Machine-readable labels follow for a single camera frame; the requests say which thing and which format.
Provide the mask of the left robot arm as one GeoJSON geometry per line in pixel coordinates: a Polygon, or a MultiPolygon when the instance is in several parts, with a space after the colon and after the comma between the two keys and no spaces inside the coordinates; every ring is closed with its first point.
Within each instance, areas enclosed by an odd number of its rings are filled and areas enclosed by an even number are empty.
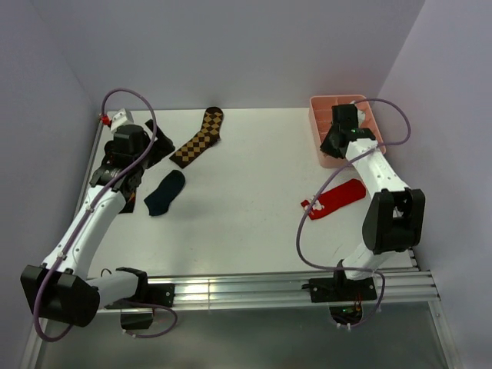
{"type": "Polygon", "coordinates": [[[147,303],[146,272],[121,267],[99,278],[90,278],[88,272],[111,223],[133,201],[145,171],[174,149],[153,120],[116,129],[69,229],[41,265],[28,265],[22,272],[34,317],[85,327],[99,309],[119,301],[132,307],[147,303]]]}

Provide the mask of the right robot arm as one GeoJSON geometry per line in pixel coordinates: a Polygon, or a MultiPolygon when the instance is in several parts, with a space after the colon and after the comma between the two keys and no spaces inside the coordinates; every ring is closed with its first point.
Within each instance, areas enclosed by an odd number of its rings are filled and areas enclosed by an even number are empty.
{"type": "Polygon", "coordinates": [[[334,294],[347,300],[359,290],[359,280],[369,278],[391,256],[420,243],[425,195],[412,189],[390,166],[381,144],[359,122],[354,103],[332,107],[331,128],[321,151],[348,161],[371,197],[362,224],[362,242],[339,267],[344,274],[333,280],[334,294]]]}

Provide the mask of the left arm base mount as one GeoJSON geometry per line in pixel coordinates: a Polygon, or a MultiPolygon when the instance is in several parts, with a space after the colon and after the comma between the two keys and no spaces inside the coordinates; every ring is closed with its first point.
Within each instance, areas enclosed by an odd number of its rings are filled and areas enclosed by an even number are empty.
{"type": "Polygon", "coordinates": [[[157,311],[171,313],[172,322],[164,330],[171,331],[178,323],[178,316],[172,309],[175,297],[175,284],[150,284],[142,298],[127,298],[104,307],[107,311],[120,311],[120,325],[126,333],[140,335],[138,331],[147,331],[157,323],[157,311]]]}

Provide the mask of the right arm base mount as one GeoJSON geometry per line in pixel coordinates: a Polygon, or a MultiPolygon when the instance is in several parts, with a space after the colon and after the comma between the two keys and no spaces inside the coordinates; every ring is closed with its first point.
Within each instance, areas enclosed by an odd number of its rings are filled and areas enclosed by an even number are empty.
{"type": "Polygon", "coordinates": [[[372,278],[354,281],[347,279],[343,271],[334,272],[330,278],[311,278],[301,289],[309,292],[311,303],[342,303],[329,309],[334,322],[346,328],[362,321],[363,302],[377,300],[372,278]]]}

